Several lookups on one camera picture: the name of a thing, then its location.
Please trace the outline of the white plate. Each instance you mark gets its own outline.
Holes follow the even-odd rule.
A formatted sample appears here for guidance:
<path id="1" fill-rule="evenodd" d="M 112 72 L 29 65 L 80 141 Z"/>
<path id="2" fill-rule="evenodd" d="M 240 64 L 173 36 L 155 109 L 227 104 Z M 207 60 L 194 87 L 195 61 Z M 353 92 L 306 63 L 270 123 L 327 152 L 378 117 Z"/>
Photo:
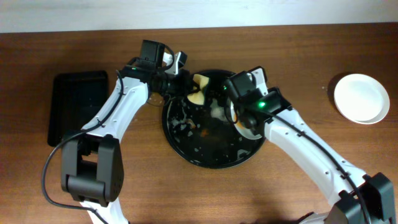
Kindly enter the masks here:
<path id="1" fill-rule="evenodd" d="M 354 73 L 341 78 L 333 97 L 337 110 L 358 124 L 376 124 L 390 109 L 390 98 L 384 86 L 364 74 Z"/>

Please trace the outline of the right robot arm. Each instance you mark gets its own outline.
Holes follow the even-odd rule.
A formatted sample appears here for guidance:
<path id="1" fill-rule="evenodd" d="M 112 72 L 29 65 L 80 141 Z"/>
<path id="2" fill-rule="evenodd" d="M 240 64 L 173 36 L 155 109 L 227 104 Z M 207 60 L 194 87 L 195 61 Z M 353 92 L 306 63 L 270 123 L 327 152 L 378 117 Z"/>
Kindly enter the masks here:
<path id="1" fill-rule="evenodd" d="M 243 71 L 223 82 L 229 112 L 247 139 L 266 139 L 313 180 L 331 205 L 301 223 L 397 223 L 394 187 L 382 173 L 370 176 L 334 151 L 261 72 Z"/>

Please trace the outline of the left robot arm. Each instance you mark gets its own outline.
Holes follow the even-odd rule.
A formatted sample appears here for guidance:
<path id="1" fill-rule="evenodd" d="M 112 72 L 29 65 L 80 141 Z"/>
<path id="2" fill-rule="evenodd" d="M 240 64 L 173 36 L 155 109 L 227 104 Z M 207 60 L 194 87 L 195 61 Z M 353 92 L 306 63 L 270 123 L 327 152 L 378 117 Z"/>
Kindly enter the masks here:
<path id="1" fill-rule="evenodd" d="M 61 186 L 86 210 L 93 223 L 127 223 L 119 194 L 124 182 L 121 140 L 152 93 L 181 96 L 191 77 L 183 69 L 186 53 L 160 42 L 143 40 L 138 57 L 117 70 L 115 88 L 102 108 L 79 132 L 66 134 Z"/>

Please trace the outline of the yellow sponge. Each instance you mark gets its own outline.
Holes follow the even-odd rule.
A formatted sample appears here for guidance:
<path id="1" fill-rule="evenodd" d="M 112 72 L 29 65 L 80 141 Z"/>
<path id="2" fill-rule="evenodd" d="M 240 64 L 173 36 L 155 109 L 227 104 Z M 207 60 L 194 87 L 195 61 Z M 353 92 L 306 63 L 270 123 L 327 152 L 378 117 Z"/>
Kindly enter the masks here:
<path id="1" fill-rule="evenodd" d="M 201 74 L 194 74 L 193 76 L 193 90 L 187 95 L 187 100 L 195 105 L 205 104 L 205 92 L 209 85 L 210 78 Z"/>

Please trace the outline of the light blue plate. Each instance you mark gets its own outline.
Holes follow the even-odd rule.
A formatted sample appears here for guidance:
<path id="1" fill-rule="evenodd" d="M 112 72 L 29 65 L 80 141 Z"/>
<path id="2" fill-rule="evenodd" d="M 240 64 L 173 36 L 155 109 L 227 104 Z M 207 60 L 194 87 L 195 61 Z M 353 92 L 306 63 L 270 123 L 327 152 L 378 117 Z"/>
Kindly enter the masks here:
<path id="1" fill-rule="evenodd" d="M 232 101 L 229 106 L 231 118 L 234 127 L 238 131 L 242 137 L 249 140 L 258 140 L 262 138 L 262 135 L 259 134 L 255 129 L 247 128 L 244 125 L 244 119 L 248 117 L 249 113 L 244 106 L 239 104 L 234 104 Z"/>

